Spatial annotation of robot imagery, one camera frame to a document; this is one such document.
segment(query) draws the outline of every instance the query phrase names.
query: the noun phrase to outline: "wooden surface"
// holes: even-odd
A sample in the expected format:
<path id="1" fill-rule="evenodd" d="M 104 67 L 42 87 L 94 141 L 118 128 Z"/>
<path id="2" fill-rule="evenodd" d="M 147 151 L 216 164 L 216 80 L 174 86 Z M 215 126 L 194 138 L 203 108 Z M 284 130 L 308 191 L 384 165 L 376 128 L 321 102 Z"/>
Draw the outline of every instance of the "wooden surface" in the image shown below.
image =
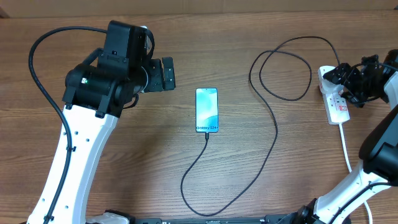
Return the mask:
<path id="1" fill-rule="evenodd" d="M 11 18 L 393 10 L 396 0 L 0 0 Z"/>
<path id="2" fill-rule="evenodd" d="M 263 50 L 301 35 L 319 35 L 336 47 L 342 62 L 363 55 L 384 58 L 398 48 L 395 11 L 213 14 L 203 16 L 116 16 L 64 19 L 0 20 L 0 223 L 26 221 L 43 190 L 61 127 L 59 117 L 30 77 L 27 56 L 42 34 L 61 26 L 106 28 L 111 19 L 147 25 L 155 35 L 155 58 L 172 56 L 175 91 L 141 95 L 138 106 L 124 111 L 99 162 L 87 215 L 107 208 L 137 217 L 194 218 L 183 203 L 180 181 L 204 145 L 195 132 L 195 89 L 219 91 L 220 131 L 186 178 L 187 200 L 199 212 L 219 210 L 258 172 L 275 129 L 265 105 L 248 84 L 252 61 Z M 68 31 L 46 39 L 34 65 L 40 81 L 59 106 L 65 75 L 104 34 Z M 348 173 L 337 126 L 326 120 L 317 69 L 336 65 L 320 40 L 299 40 L 284 50 L 307 59 L 313 82 L 297 102 L 278 100 L 260 90 L 274 110 L 279 137 L 257 182 L 220 217 L 261 217 L 296 211 L 329 192 Z M 264 82 L 275 93 L 298 97 L 308 83 L 301 61 L 275 55 Z M 258 78 L 255 86 L 260 88 Z M 364 138 L 385 117 L 389 105 L 376 101 L 363 109 L 349 106 L 344 125 L 354 166 Z M 398 191 L 390 189 L 369 201 L 375 223 L 397 223 Z M 366 223 L 363 207 L 352 214 Z"/>

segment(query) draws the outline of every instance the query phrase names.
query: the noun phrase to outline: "power strip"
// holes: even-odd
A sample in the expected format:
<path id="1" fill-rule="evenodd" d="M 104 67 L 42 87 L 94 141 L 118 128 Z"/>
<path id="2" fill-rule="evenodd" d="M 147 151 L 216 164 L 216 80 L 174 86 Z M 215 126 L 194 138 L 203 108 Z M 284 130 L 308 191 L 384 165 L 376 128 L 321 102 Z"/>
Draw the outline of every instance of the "power strip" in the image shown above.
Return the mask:
<path id="1" fill-rule="evenodd" d="M 325 103 L 329 124 L 340 124 L 349 120 L 347 101 L 340 96 L 343 92 L 343 86 L 335 85 L 323 79 L 323 75 L 333 69 L 333 66 L 322 66 L 319 68 L 319 87 L 322 92 L 323 102 Z"/>

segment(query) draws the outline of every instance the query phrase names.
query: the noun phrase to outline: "blue phone screen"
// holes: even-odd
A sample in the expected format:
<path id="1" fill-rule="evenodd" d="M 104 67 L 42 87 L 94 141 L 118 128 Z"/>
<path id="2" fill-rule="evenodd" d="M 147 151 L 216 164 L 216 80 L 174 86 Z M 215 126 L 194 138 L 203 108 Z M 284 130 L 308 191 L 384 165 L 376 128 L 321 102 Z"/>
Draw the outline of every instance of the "blue phone screen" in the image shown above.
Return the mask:
<path id="1" fill-rule="evenodd" d="M 218 96 L 216 88 L 199 88 L 197 96 L 197 132 L 218 132 Z"/>

